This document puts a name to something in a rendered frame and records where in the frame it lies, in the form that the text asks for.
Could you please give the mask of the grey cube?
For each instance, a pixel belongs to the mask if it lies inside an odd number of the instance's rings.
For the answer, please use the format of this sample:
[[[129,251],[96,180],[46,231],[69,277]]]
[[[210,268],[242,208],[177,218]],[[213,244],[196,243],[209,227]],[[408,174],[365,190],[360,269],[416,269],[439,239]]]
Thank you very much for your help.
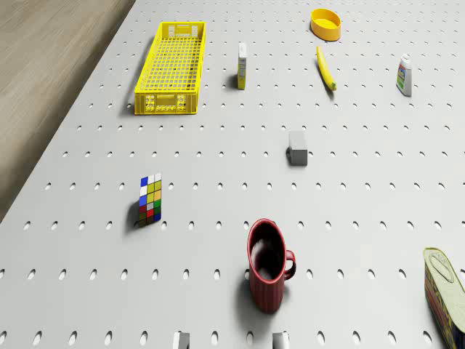
[[[288,159],[292,166],[307,165],[307,142],[303,131],[290,131],[288,134]]]

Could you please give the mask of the puzzle cube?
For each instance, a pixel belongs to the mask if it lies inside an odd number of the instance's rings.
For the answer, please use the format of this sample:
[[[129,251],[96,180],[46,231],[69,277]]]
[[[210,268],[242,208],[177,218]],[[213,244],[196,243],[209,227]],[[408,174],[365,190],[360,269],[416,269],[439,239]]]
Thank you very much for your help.
[[[139,220],[140,227],[158,222],[161,219],[161,173],[143,177],[139,190]]]

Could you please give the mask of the yellow and white box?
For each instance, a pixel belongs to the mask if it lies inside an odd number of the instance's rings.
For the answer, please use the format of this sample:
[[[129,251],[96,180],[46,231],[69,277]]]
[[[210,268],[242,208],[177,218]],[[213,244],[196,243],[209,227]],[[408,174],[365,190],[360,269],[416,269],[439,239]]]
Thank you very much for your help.
[[[247,63],[247,49],[244,42],[238,43],[238,88],[246,88],[246,63]]]

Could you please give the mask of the yellow basket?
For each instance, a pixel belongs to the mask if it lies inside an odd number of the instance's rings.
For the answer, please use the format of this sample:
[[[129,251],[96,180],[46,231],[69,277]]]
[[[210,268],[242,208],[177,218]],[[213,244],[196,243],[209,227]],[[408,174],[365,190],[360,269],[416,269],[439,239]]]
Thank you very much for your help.
[[[162,22],[134,89],[137,115],[195,114],[206,42],[204,22]]]

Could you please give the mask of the red mug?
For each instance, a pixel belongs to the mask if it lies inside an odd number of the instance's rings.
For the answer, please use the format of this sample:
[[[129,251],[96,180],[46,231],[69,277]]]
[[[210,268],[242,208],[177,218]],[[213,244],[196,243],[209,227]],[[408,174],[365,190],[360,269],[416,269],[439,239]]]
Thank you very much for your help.
[[[296,258],[274,221],[261,218],[248,234],[247,254],[252,298],[262,312],[274,313],[283,299],[285,281],[296,272]]]

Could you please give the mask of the banana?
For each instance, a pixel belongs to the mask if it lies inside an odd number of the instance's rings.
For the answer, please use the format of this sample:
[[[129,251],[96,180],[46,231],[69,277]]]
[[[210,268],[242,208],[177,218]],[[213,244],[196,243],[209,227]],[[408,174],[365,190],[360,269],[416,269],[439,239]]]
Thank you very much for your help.
[[[317,61],[318,61],[318,67],[320,70],[320,73],[323,77],[323,80],[326,84],[326,86],[331,90],[331,91],[336,91],[337,89],[337,84],[334,81],[331,72],[329,71],[326,59],[324,57],[323,51],[320,47],[317,47]]]

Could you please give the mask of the yellow bowl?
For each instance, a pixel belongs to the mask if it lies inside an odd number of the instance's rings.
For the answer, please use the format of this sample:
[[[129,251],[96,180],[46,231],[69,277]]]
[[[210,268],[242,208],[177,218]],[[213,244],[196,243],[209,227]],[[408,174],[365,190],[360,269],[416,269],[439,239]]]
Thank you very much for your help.
[[[341,19],[329,9],[314,9],[310,27],[316,36],[325,41],[337,41],[341,37]]]

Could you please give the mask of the small white bottle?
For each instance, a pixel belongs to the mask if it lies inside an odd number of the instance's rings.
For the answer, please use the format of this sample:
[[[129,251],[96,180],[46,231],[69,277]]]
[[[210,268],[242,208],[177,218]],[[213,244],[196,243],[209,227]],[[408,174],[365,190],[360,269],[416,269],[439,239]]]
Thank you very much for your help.
[[[412,95],[412,71],[411,56],[404,53],[397,70],[396,86],[407,97]]]

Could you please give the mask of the flat-sided can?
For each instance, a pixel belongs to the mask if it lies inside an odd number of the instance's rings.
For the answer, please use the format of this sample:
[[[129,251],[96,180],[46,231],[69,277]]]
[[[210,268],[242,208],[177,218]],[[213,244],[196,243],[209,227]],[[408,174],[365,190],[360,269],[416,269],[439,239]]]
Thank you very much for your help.
[[[426,299],[449,349],[465,349],[465,289],[438,248],[423,251]]]

